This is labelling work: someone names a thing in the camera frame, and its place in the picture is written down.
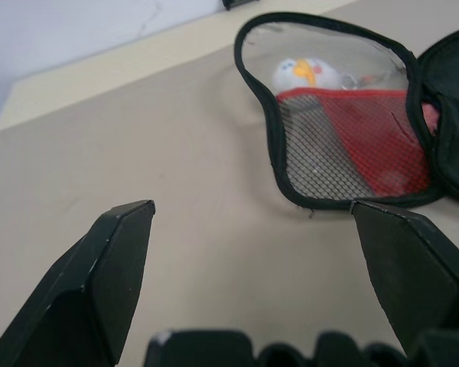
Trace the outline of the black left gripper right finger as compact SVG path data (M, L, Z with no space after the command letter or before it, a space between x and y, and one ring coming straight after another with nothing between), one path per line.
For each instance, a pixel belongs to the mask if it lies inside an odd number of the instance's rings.
M459 248L426 216L351 206L369 278L407 355L430 330L459 330Z

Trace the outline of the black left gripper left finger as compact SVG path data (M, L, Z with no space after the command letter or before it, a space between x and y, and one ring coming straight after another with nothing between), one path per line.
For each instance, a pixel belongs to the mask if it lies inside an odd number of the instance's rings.
M0 366L115 366L138 304L155 203L113 207L48 269L0 337Z

